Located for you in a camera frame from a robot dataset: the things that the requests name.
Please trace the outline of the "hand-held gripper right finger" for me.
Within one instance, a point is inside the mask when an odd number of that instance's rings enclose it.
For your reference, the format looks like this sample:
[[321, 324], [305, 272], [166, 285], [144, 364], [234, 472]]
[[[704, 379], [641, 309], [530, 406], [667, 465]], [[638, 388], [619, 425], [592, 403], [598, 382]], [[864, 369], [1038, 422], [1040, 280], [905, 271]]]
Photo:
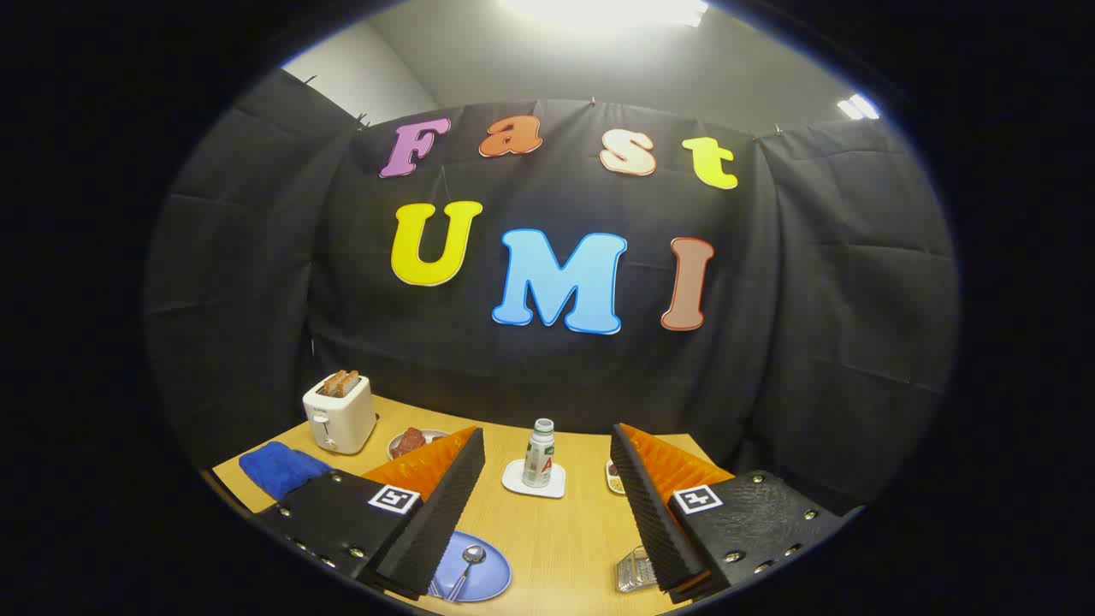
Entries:
[[811, 500], [770, 470], [734, 475], [618, 423], [611, 457], [658, 589], [675, 604], [754, 586], [861, 513]]

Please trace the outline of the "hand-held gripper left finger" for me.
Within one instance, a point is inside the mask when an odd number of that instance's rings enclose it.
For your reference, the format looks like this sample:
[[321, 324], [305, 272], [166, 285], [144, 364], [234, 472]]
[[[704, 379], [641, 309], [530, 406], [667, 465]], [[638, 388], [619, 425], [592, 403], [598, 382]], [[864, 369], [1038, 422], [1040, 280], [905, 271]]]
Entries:
[[484, 461], [484, 430], [470, 426], [361, 476], [321, 473], [253, 519], [341, 576], [414, 601], [426, 594]]

